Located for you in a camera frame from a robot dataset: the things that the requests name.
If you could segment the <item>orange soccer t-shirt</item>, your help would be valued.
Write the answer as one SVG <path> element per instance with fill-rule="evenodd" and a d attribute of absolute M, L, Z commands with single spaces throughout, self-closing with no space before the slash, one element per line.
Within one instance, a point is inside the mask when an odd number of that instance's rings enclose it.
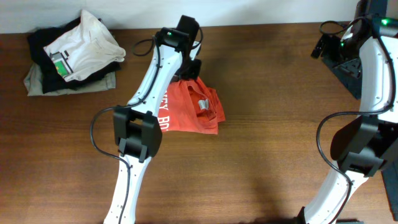
<path fill-rule="evenodd" d="M 218 134 L 218 125 L 225 120 L 216 90 L 200 78 L 171 83 L 158 113 L 162 132 Z"/>

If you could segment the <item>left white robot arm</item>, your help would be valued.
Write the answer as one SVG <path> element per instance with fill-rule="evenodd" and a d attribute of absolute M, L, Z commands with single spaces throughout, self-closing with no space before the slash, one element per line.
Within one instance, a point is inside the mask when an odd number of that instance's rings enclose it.
<path fill-rule="evenodd" d="M 152 61 L 137 92 L 125 106 L 101 110 L 113 112 L 114 139 L 119 154 L 118 178 L 105 223 L 135 223 L 142 180 L 162 141 L 158 120 L 163 96 L 174 80 L 198 76 L 201 61 L 201 28 L 162 28 L 152 38 Z"/>

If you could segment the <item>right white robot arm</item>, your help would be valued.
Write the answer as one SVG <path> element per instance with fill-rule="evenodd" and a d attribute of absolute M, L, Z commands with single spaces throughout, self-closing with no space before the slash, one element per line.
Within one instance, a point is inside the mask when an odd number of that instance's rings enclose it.
<path fill-rule="evenodd" d="M 323 32 L 311 56 L 360 80 L 360 109 L 333 113 L 318 125 L 318 152 L 330 171 L 296 223 L 336 223 L 355 191 L 397 158 L 397 19 L 380 12 L 360 14 L 340 33 Z M 336 132 L 326 157 L 322 127 L 338 116 L 355 119 Z"/>

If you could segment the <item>dark navy t-shirt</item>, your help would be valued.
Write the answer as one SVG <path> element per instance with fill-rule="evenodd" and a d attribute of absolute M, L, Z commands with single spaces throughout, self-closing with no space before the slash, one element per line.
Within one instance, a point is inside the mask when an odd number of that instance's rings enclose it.
<path fill-rule="evenodd" d="M 328 58 L 325 63 L 361 101 L 361 109 L 333 136 L 331 171 L 303 212 L 315 223 L 336 222 L 354 191 L 397 159 L 397 78 L 391 57 L 375 48 L 341 65 Z"/>

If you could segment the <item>white folded t-shirt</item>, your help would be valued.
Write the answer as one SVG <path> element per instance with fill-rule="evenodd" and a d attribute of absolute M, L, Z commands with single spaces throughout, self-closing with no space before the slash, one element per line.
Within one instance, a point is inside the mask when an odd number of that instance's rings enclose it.
<path fill-rule="evenodd" d="M 86 10 L 78 26 L 43 49 L 66 82 L 83 81 L 112 62 L 123 62 L 126 55 L 106 26 Z"/>

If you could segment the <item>black folded garment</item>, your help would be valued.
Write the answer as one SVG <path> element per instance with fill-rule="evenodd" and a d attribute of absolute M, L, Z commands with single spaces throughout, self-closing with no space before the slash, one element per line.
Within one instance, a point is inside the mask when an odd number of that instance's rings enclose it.
<path fill-rule="evenodd" d="M 88 78 L 78 81 L 66 82 L 57 72 L 55 65 L 51 62 L 49 56 L 45 53 L 44 47 L 54 42 L 62 34 L 72 30 L 80 24 L 80 18 L 76 18 L 61 27 L 51 27 L 39 29 L 27 37 L 30 48 L 30 57 L 36 63 L 42 72 L 43 93 L 55 90 L 73 89 L 82 87 L 89 83 L 101 80 L 105 75 L 116 72 L 121 69 L 120 63 L 112 62 L 101 70 L 91 74 Z"/>

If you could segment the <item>beige folded garment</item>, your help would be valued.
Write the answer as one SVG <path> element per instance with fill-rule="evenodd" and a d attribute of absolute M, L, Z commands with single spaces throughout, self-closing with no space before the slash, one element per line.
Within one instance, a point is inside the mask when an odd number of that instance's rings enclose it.
<path fill-rule="evenodd" d="M 42 72 L 40 67 L 33 63 L 27 76 L 24 79 L 24 86 L 27 90 L 27 96 L 60 96 L 60 95 L 74 95 L 81 93 L 92 93 L 99 91 L 107 91 L 116 88 L 116 72 L 111 72 L 105 75 L 101 80 L 89 83 L 82 87 L 73 89 L 55 90 L 48 93 L 43 93 L 42 87 Z"/>

